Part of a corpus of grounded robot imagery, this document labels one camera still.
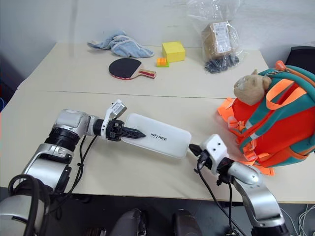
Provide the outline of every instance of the stuffed animal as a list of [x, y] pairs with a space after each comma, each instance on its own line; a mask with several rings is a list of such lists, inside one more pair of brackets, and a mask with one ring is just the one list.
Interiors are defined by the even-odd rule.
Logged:
[[251, 75], [244, 76], [236, 82], [234, 94], [242, 102], [252, 106], [264, 97], [270, 84], [269, 77], [258, 75], [257, 70], [254, 70]]

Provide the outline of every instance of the yellow block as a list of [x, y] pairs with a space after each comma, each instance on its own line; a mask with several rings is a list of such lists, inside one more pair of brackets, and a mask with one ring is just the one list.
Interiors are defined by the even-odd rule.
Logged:
[[181, 42], [162, 43], [162, 49], [167, 62], [185, 60], [185, 49]]

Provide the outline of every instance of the white wall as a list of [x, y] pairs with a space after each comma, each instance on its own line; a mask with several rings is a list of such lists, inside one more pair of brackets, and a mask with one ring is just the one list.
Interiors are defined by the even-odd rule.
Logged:
[[[55, 42], [102, 40], [117, 29], [143, 45], [180, 40], [186, 47], [199, 47], [185, 3], [186, 0], [0, 0], [1, 56], [21, 75], [13, 78], [19, 83]], [[244, 0], [233, 24], [243, 47], [260, 49], [272, 66], [278, 59], [286, 59], [292, 46], [315, 46], [314, 11], [314, 0]], [[74, 18], [75, 28], [71, 27]]]

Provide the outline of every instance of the blue towel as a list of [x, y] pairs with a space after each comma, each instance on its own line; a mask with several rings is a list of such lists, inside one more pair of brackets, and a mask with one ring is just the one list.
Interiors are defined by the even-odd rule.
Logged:
[[119, 31], [108, 37], [104, 42], [88, 42], [87, 45], [97, 50], [111, 49], [113, 53], [123, 58], [149, 58], [154, 55], [149, 49], [143, 48], [125, 32]]

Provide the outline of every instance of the wooden paddle handle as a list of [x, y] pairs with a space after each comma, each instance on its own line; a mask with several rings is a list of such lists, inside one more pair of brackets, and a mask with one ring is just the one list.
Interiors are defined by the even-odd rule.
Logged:
[[145, 69], [140, 69], [138, 72], [140, 75], [145, 75], [148, 76], [152, 79], [155, 78], [155, 76], [157, 75], [157, 73], [155, 71], [151, 71], [151, 70], [145, 70]]

